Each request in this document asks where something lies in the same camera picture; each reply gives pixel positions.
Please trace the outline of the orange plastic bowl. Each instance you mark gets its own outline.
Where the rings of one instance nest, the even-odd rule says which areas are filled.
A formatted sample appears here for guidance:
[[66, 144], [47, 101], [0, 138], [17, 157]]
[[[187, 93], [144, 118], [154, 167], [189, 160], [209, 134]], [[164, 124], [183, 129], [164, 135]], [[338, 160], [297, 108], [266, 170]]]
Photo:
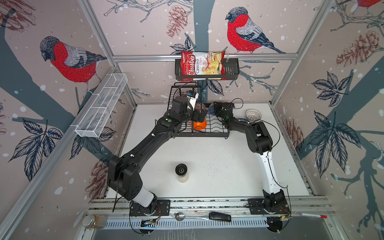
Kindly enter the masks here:
[[203, 122], [191, 122], [191, 125], [194, 130], [202, 131], [207, 127], [207, 121], [203, 120]]

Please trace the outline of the black wire dish rack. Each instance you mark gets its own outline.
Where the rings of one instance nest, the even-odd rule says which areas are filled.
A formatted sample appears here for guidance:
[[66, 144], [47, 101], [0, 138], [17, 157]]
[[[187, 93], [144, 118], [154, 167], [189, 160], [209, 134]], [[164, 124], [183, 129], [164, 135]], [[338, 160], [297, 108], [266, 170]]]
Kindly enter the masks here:
[[172, 108], [175, 97], [190, 98], [195, 93], [198, 98], [191, 119], [183, 123], [181, 129], [174, 134], [176, 137], [212, 137], [225, 138], [230, 135], [214, 113], [213, 103], [203, 101], [203, 90], [196, 82], [178, 82], [170, 90], [168, 109]]

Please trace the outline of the white brown lattice bowl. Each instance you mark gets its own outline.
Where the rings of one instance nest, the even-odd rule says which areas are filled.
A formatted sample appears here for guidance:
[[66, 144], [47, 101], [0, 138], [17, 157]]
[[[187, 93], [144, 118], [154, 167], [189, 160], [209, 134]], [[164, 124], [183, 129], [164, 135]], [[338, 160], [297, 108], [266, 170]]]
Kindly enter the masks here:
[[248, 109], [248, 110], [246, 110], [246, 118], [250, 122], [259, 121], [262, 118], [262, 114], [258, 110]]

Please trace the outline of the red patterned bowl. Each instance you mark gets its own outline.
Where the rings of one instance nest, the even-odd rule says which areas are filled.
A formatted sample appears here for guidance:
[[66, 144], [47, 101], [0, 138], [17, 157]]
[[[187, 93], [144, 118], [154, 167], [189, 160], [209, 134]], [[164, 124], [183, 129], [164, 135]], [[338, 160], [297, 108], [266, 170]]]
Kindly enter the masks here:
[[207, 107], [204, 104], [196, 104], [195, 109], [196, 110], [207, 110]]

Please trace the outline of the blue geometric patterned bowl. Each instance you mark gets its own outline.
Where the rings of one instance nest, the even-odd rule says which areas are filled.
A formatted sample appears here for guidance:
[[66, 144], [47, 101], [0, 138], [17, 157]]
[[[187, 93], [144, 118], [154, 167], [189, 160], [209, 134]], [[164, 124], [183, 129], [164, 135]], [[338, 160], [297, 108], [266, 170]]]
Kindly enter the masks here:
[[212, 116], [215, 116], [216, 113], [215, 113], [215, 105], [214, 104], [211, 104], [208, 108], [208, 113]]

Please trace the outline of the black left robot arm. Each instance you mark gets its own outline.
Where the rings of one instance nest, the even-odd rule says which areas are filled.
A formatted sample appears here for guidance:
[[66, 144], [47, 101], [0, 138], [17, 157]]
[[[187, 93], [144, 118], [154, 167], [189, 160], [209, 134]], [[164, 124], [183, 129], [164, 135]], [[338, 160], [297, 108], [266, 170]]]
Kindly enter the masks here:
[[185, 97], [175, 97], [171, 109], [165, 112], [153, 130], [136, 147], [122, 157], [114, 156], [109, 161], [108, 186], [126, 200], [142, 206], [148, 214], [156, 210], [157, 196], [143, 186], [141, 168], [184, 124], [194, 117], [203, 118], [204, 114], [195, 113], [198, 98], [199, 94], [192, 91]]

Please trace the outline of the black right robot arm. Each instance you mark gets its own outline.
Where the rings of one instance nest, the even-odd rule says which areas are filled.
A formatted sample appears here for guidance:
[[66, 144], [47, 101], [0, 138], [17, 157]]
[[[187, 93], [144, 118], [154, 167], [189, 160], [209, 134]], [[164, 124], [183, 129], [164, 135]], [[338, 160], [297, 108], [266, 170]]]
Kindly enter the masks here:
[[214, 115], [229, 131], [237, 131], [246, 135], [247, 144], [251, 152], [258, 154], [258, 160], [263, 175], [263, 205], [264, 210], [274, 214], [279, 210], [290, 214], [290, 206], [286, 200], [283, 187], [276, 178], [276, 171], [272, 161], [273, 140], [263, 121], [249, 121], [236, 118], [233, 114], [234, 103], [214, 102]]

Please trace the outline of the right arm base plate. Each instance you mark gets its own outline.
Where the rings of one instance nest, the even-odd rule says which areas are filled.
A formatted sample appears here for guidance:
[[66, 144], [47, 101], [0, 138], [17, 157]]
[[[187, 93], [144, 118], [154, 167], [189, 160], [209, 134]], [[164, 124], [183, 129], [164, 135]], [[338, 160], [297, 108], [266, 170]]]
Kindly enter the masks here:
[[289, 215], [291, 213], [287, 200], [284, 200], [277, 207], [269, 211], [265, 209], [263, 198], [248, 199], [244, 207], [250, 210], [251, 215]]

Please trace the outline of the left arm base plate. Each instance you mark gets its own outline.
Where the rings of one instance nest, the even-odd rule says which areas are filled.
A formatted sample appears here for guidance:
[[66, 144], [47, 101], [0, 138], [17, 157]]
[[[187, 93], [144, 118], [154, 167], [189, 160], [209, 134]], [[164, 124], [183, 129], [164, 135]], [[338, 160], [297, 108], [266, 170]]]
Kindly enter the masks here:
[[170, 214], [170, 200], [156, 199], [148, 207], [132, 202], [130, 207], [130, 217], [152, 217], [168, 216]]

